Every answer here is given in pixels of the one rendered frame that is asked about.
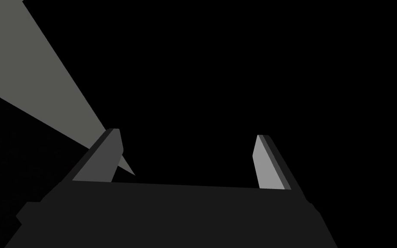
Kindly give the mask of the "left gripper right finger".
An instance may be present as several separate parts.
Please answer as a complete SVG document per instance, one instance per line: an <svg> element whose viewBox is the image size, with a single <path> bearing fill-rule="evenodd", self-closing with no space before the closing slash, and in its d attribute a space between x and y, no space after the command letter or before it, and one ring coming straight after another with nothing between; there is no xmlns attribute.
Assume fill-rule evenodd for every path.
<svg viewBox="0 0 397 248"><path fill-rule="evenodd" d="M257 135L252 160L260 189L289 190L303 198L304 193L268 135Z"/></svg>

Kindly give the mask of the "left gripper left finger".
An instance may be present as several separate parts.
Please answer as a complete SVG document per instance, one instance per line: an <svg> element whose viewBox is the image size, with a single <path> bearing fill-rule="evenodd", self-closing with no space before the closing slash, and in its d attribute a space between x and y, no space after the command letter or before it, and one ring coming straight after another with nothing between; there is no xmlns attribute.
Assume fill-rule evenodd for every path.
<svg viewBox="0 0 397 248"><path fill-rule="evenodd" d="M123 150L120 130L107 129L62 182L111 182Z"/></svg>

